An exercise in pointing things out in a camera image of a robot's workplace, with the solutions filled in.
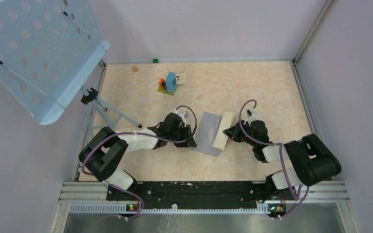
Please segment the grey envelope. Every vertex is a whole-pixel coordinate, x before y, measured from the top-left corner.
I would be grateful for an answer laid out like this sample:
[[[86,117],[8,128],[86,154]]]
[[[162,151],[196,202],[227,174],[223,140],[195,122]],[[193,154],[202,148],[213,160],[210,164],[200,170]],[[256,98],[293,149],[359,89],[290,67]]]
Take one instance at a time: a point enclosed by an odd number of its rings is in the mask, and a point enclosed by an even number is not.
[[[212,147],[215,137],[218,133],[221,116],[209,112],[204,112],[197,128],[194,140],[197,147],[194,151],[205,155],[218,157],[221,153],[220,149]]]

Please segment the colourful toy block assembly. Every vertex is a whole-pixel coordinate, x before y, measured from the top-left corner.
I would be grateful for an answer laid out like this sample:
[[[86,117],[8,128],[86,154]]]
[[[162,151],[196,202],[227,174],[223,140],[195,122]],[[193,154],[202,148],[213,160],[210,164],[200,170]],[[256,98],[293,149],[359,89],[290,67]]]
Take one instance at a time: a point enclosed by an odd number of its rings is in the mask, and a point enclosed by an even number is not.
[[[170,72],[165,79],[161,78],[158,83],[158,92],[173,96],[179,85],[187,83],[187,76],[184,73]]]

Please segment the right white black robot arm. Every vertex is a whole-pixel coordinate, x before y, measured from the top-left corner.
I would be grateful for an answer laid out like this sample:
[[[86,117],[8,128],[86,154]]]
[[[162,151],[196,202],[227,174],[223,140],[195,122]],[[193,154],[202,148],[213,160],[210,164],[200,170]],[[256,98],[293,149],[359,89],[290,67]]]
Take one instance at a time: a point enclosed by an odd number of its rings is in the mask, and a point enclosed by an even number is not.
[[[278,200],[290,186],[312,186],[341,173],[339,160],[315,134],[280,146],[270,141],[265,122],[241,121],[223,133],[235,142],[252,146],[255,158],[262,163],[290,161],[292,166],[266,177],[267,197]]]

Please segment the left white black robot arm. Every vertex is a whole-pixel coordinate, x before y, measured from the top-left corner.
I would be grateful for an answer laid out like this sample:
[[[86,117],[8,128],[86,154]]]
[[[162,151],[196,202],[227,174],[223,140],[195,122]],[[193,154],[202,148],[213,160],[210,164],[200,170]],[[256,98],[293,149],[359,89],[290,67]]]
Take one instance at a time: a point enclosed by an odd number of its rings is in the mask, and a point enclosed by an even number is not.
[[[173,143],[178,148],[195,148],[196,128],[187,124],[188,112],[175,110],[156,126],[134,132],[116,132],[103,127],[79,154],[83,167],[100,182],[118,187],[124,200],[136,196],[135,179],[119,168],[124,154],[137,150],[155,150]]]

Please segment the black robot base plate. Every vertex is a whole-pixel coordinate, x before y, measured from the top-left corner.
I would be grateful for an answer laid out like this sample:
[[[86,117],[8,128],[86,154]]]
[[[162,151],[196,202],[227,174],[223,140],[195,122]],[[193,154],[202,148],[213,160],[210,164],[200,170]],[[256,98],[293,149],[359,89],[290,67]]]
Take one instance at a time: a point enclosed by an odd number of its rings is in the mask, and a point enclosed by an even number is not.
[[[288,188],[277,190],[271,182],[206,181],[206,182],[135,182],[128,193],[108,187],[108,201],[145,203],[146,210],[169,209],[174,204],[181,210],[250,209],[266,201],[293,200]]]

